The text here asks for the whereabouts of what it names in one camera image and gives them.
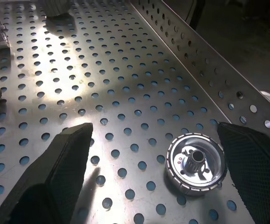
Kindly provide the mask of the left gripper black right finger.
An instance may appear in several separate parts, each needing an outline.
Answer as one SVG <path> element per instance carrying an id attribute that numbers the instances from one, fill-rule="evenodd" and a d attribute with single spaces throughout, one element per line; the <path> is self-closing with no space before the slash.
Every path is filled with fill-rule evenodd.
<path id="1" fill-rule="evenodd" d="M 270 224 L 270 137 L 226 122 L 217 133 L 232 181 L 255 224 Z"/>

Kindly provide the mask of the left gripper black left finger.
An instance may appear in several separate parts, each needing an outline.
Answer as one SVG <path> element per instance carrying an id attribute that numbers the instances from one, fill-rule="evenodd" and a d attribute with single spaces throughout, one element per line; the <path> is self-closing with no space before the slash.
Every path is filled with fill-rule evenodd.
<path id="1" fill-rule="evenodd" d="M 70 224 L 84 182 L 92 123 L 66 128 L 0 206 L 0 224 Z"/>

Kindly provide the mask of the perforated steel tray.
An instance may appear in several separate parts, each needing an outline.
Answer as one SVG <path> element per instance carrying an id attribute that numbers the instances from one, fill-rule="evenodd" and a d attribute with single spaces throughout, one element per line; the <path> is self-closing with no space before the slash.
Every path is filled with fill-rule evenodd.
<path id="1" fill-rule="evenodd" d="M 153 0 L 73 1 L 48 20 L 0 2 L 0 205 L 65 128 L 92 123 L 72 224 L 255 224 L 228 175 L 188 197 L 165 177 L 172 141 L 218 122 L 270 135 L 270 103 L 170 9 Z"/>

